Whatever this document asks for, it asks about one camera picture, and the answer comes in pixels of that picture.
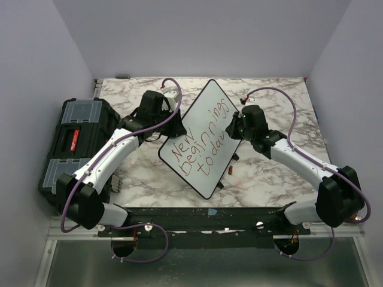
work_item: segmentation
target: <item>gray wall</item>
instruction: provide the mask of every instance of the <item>gray wall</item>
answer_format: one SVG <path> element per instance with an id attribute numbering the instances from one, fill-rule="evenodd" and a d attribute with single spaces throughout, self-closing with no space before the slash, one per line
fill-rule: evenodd
<path id="1" fill-rule="evenodd" d="M 353 0 L 308 80 L 332 160 L 358 171 L 370 198 L 370 255 L 383 270 L 383 2 Z M 383 282 L 383 273 L 379 273 Z"/>
<path id="2" fill-rule="evenodd" d="M 53 0 L 97 78 L 309 75 L 349 0 Z"/>
<path id="3" fill-rule="evenodd" d="M 62 103 L 94 82 L 51 0 L 0 9 L 0 285 L 33 286 L 51 209 L 37 191 Z"/>

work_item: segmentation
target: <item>tool case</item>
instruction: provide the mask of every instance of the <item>tool case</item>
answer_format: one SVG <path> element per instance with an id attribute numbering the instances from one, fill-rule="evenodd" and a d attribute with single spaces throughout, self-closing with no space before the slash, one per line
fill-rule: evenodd
<path id="1" fill-rule="evenodd" d="M 120 115 L 103 99 L 70 99 L 64 102 L 59 123 L 39 181 L 40 193 L 56 204 L 56 181 L 84 166 L 108 141 L 117 128 Z M 109 202 L 112 177 L 100 196 Z"/>

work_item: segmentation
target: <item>marble table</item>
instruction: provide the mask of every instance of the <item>marble table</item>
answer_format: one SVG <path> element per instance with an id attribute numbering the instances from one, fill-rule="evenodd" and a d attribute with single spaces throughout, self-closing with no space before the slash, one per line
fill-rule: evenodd
<path id="1" fill-rule="evenodd" d="M 106 79 L 100 97 L 107 100 L 122 116 L 139 105 L 146 90 L 159 91 L 163 78 Z M 181 113 L 186 112 L 208 78 L 176 78 L 184 99 Z M 216 78 L 218 84 L 239 110 L 239 100 L 258 87 L 277 87 L 287 92 L 297 106 L 297 123 L 292 140 L 321 160 L 329 161 L 314 110 L 303 78 Z M 285 134 L 293 119 L 289 101 L 275 91 L 260 91 L 249 103 L 264 111 L 270 129 Z M 216 189 L 209 200 L 203 199 L 157 155 L 165 139 L 144 143 L 117 169 L 123 179 L 121 193 L 111 196 L 111 203 L 126 207 L 258 207 L 283 206 L 291 201 L 315 199 L 317 193 L 299 175 L 273 160 L 256 153 L 248 142 L 242 141 L 233 161 L 233 173 L 224 174 L 222 190 Z"/>

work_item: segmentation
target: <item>red handwriting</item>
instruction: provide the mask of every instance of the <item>red handwriting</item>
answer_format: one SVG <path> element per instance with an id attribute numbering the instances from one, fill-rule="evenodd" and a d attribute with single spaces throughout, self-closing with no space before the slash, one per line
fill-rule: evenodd
<path id="1" fill-rule="evenodd" d="M 209 121 L 206 130 L 199 137 L 195 138 L 192 129 L 188 127 L 187 135 L 185 135 L 183 141 L 177 144 L 173 143 L 174 149 L 172 149 L 172 153 L 179 163 L 182 162 L 178 167 L 184 176 L 188 176 L 193 169 L 195 169 L 194 172 L 200 172 L 205 176 L 210 174 L 211 167 L 214 165 L 214 159 L 219 153 L 221 146 L 224 145 L 224 131 L 218 131 L 215 123 L 220 118 L 227 118 L 230 112 L 230 108 L 226 105 L 225 100 L 220 99 L 216 106 L 212 108 L 212 112 L 210 109 L 207 110 L 212 119 Z"/>

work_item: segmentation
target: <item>whiteboard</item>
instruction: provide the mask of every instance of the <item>whiteboard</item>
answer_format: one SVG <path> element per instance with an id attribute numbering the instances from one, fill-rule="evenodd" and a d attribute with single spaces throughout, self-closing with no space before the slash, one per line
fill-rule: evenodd
<path id="1" fill-rule="evenodd" d="M 168 138 L 159 157 L 203 198 L 209 199 L 240 140 L 224 131 L 237 108 L 214 80 L 209 80 L 182 118 L 185 136 Z"/>

